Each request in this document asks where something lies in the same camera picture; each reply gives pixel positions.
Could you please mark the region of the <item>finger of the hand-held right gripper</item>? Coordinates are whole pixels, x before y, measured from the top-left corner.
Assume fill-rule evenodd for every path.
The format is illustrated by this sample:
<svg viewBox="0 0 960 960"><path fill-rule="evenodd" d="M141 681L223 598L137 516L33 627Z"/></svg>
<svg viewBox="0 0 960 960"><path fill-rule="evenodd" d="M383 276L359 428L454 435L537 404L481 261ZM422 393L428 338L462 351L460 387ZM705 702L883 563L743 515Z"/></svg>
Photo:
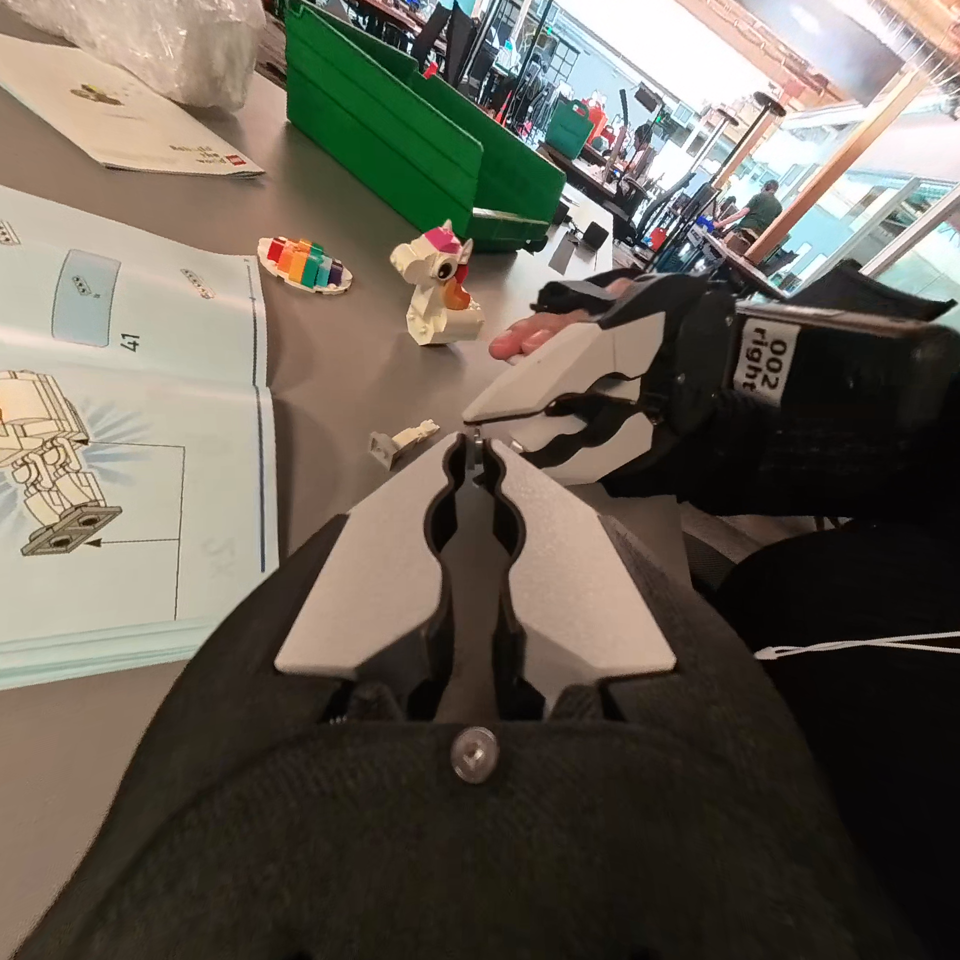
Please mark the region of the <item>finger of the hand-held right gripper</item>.
<svg viewBox="0 0 960 960"><path fill-rule="evenodd" d="M511 446L561 486L602 481L648 453L654 423L637 402L611 397L570 397L546 413L518 420Z"/></svg>
<svg viewBox="0 0 960 960"><path fill-rule="evenodd" d="M636 402L642 377L660 350L666 312L603 328L577 322L503 371L463 411L465 423L493 423L544 414L564 397L598 394Z"/></svg>

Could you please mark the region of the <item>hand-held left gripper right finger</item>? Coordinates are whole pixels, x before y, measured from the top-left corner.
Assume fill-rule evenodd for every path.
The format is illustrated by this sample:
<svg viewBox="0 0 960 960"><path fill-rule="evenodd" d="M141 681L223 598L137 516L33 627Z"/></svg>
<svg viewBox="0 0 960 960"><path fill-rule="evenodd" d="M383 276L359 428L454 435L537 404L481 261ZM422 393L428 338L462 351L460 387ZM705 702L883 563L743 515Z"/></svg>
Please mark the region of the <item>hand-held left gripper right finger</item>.
<svg viewBox="0 0 960 960"><path fill-rule="evenodd" d="M604 517L501 440L484 440L482 454L508 558L491 641L500 716L547 716L570 688L673 671L677 655Z"/></svg>

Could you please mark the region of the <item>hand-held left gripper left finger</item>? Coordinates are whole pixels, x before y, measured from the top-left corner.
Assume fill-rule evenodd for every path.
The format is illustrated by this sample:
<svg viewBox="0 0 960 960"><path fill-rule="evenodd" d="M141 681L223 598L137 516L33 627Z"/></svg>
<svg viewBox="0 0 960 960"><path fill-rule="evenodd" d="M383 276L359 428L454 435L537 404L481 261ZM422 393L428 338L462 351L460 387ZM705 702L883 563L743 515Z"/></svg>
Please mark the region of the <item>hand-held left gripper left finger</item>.
<svg viewBox="0 0 960 960"><path fill-rule="evenodd" d="M278 672L378 683L405 710L438 707L455 633L442 552L458 528L466 462L466 437L450 434L349 511L275 657Z"/></svg>

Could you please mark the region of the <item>white and grey lego leg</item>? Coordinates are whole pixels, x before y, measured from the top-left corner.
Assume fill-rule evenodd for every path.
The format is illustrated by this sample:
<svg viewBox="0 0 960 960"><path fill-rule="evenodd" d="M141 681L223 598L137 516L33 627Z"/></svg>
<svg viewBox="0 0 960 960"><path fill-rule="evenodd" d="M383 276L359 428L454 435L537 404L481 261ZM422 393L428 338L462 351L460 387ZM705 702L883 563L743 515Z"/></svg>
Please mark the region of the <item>white and grey lego leg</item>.
<svg viewBox="0 0 960 960"><path fill-rule="evenodd" d="M437 422L427 418L394 435L372 431L368 435L367 452L380 466L390 472L410 450L434 436L439 429Z"/></svg>

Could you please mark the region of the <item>white lego unicorn body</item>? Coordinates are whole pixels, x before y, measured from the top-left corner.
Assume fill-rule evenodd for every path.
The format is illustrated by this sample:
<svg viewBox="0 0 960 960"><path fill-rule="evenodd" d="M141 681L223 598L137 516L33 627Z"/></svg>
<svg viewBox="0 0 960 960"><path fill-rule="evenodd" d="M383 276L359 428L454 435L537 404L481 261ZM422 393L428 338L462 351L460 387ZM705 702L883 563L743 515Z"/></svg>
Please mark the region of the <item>white lego unicorn body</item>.
<svg viewBox="0 0 960 960"><path fill-rule="evenodd" d="M412 241L397 245L390 264L414 292L406 311L407 330L421 347L479 338L485 317L465 288L474 241L462 241L450 219Z"/></svg>

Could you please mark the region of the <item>rainbow lego on white plate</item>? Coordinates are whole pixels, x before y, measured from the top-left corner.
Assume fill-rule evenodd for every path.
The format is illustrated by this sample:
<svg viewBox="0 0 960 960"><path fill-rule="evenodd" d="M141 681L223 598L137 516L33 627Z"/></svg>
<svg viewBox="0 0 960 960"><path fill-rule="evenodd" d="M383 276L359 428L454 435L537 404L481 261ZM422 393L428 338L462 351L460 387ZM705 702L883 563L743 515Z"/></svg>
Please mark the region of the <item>rainbow lego on white plate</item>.
<svg viewBox="0 0 960 960"><path fill-rule="evenodd" d="M339 296L347 293L354 282L353 274L342 261L306 239L262 237L257 244L257 257L269 275L306 293Z"/></svg>

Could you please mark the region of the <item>open lego instruction booklet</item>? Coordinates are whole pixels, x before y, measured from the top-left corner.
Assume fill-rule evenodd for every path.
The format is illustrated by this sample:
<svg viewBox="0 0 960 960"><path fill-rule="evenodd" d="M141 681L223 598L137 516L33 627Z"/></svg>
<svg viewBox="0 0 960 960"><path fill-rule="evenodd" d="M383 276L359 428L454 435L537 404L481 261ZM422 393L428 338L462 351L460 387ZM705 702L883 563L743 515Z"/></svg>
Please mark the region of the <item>open lego instruction booklet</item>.
<svg viewBox="0 0 960 960"><path fill-rule="evenodd" d="M1 189L1 688L193 656L279 563L258 264Z"/></svg>

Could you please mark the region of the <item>person's right hand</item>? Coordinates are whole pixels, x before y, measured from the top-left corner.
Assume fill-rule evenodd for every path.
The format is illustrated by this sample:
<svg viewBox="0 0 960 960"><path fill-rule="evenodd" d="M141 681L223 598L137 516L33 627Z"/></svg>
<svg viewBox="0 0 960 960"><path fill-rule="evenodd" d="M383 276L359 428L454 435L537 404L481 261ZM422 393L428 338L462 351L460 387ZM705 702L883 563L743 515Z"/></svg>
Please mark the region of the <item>person's right hand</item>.
<svg viewBox="0 0 960 960"><path fill-rule="evenodd" d="M562 330L593 321L594 317L582 309L566 314L536 312L516 321L494 337L488 345L488 354L498 362L516 365Z"/></svg>

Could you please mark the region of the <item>black office chair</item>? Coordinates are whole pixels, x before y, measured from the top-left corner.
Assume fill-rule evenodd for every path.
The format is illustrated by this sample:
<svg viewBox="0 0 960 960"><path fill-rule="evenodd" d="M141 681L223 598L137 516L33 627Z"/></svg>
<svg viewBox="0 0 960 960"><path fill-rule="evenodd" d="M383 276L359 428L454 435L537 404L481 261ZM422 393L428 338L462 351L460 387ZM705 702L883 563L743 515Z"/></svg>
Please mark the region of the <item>black office chair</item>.
<svg viewBox="0 0 960 960"><path fill-rule="evenodd" d="M693 178L694 173L687 172L655 197L630 177L621 178L614 198L601 202L602 209L612 218L613 241L628 246L638 245L647 234L651 222L665 211L677 194L690 185Z"/></svg>

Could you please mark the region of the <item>green crate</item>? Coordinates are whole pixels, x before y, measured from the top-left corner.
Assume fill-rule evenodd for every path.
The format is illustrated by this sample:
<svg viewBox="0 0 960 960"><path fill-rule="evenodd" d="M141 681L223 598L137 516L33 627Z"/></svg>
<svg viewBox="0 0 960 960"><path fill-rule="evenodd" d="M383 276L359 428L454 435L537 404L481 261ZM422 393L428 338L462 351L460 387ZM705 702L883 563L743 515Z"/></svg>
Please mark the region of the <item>green crate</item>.
<svg viewBox="0 0 960 960"><path fill-rule="evenodd" d="M583 102L558 96L546 128L544 144L572 162L581 154L593 129L590 110Z"/></svg>

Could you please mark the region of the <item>green plastic bin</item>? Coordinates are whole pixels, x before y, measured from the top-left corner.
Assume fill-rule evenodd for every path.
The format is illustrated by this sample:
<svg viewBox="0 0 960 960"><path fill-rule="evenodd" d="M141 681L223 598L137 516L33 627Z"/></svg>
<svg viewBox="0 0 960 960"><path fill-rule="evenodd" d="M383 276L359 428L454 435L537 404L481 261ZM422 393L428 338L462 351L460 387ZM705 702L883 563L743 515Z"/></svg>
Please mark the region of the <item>green plastic bin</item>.
<svg viewBox="0 0 960 960"><path fill-rule="evenodd" d="M408 54L290 2L289 121L425 233L449 221L480 253L544 249L564 173Z"/></svg>

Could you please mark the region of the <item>black round standing table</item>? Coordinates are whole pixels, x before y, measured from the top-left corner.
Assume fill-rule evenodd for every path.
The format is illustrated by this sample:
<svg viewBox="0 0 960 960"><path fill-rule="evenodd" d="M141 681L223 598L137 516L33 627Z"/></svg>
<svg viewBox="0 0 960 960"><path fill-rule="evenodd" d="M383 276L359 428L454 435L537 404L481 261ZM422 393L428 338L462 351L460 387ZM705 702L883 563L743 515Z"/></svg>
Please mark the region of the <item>black round standing table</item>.
<svg viewBox="0 0 960 960"><path fill-rule="evenodd" d="M756 91L753 101L758 107L757 115L711 180L711 186L717 191L725 188L738 167L758 148L771 126L775 126L786 116L786 108L767 93Z"/></svg>
<svg viewBox="0 0 960 960"><path fill-rule="evenodd" d="M739 127L738 115L726 108L717 106L703 118L706 122L703 142L687 164L684 174L693 174L696 169L705 161L719 139L726 133L727 128L736 130Z"/></svg>

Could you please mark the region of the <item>person's black clothing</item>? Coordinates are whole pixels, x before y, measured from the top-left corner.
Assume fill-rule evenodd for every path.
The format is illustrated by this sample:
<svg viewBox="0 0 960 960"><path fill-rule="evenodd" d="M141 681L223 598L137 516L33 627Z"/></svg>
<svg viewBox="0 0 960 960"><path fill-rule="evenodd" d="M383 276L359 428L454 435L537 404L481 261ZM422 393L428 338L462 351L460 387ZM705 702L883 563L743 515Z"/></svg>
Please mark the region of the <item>person's black clothing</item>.
<svg viewBox="0 0 960 960"><path fill-rule="evenodd" d="M958 958L958 573L956 523L856 523L755 552L713 601L932 958Z"/></svg>

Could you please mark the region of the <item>clear plastic bag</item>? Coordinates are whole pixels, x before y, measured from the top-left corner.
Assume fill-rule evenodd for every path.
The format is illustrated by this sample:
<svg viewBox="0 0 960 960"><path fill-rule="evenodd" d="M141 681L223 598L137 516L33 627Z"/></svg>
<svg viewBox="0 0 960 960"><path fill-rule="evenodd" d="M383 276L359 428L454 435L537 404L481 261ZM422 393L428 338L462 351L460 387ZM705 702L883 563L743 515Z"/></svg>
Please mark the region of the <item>clear plastic bag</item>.
<svg viewBox="0 0 960 960"><path fill-rule="evenodd" d="M5 1L30 26L125 69L183 106L247 101L266 13L259 1Z"/></svg>

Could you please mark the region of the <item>closed white leaflet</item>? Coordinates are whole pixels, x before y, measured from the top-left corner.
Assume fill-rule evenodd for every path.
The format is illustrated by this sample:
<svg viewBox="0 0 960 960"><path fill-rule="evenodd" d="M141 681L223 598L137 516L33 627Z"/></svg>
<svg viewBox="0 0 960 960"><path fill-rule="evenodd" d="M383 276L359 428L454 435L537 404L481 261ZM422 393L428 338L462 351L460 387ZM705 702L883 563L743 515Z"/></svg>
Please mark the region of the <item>closed white leaflet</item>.
<svg viewBox="0 0 960 960"><path fill-rule="evenodd" d="M73 47L3 34L1 86L105 168L234 178L264 173L139 78Z"/></svg>

